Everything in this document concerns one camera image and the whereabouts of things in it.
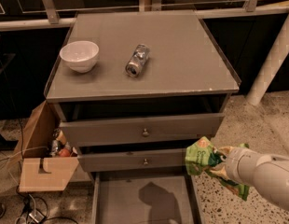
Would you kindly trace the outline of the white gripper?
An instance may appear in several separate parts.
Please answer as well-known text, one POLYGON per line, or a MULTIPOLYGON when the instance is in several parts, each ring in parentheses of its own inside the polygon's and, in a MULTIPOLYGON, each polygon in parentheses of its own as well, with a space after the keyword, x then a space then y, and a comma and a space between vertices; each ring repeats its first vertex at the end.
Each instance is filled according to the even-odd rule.
POLYGON ((232 146, 220 147, 218 151, 227 155, 226 169, 211 169, 210 172, 225 180, 231 179, 236 183, 252 187, 254 185, 255 153, 248 148, 232 146))

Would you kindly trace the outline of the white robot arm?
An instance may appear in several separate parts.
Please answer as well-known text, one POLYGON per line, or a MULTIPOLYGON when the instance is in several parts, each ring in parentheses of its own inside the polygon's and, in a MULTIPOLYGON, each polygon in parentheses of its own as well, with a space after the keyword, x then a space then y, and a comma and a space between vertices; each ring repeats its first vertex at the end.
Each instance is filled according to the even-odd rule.
POLYGON ((254 187, 268 202, 289 211, 289 156, 262 154, 247 147, 221 147, 221 159, 213 173, 254 187))

